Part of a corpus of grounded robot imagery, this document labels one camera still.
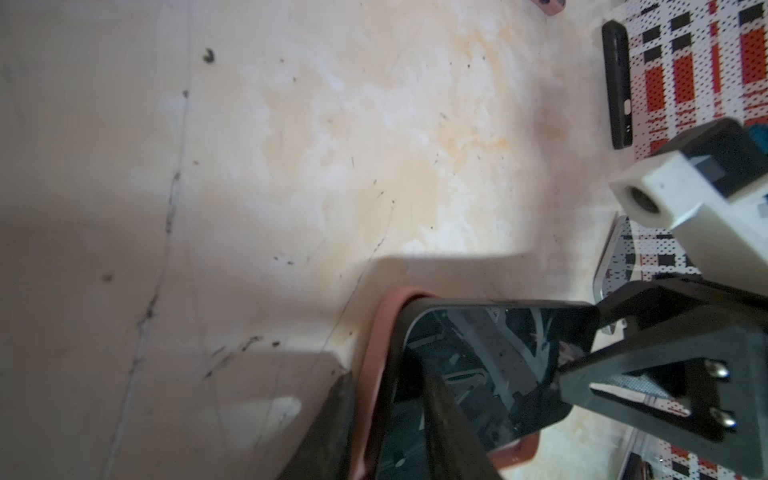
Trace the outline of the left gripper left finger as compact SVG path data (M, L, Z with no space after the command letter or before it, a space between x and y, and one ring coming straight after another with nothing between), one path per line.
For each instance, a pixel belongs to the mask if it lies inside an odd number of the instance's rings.
M340 376L278 479L347 479L356 410L352 373Z

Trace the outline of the black phone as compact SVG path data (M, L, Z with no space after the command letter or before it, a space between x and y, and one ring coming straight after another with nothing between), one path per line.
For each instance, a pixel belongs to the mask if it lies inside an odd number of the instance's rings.
M557 376L591 350L594 305L415 293L379 309L360 379L354 479L428 475L421 375L440 376L490 460L532 459L571 406Z

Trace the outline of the pink case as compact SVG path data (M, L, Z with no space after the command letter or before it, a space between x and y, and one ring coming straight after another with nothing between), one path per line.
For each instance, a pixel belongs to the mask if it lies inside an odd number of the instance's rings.
M554 16L561 13L566 7L566 0L532 0L546 15Z
M551 346L539 309L455 305L416 287L388 291L377 307L357 387L350 476L426 479L420 369L440 375L499 469L537 452L539 434L513 420L542 381Z

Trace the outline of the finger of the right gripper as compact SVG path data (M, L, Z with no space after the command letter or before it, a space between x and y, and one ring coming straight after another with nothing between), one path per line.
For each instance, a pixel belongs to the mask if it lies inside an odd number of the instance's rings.
M767 474L767 299L693 276L625 284L597 305L623 340L566 365L562 399L746 477Z

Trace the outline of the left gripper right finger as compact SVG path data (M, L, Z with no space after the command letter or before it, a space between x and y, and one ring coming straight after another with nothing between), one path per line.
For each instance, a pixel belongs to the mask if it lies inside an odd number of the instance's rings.
M439 375L426 369L422 370L422 399L429 478L500 479L452 391Z

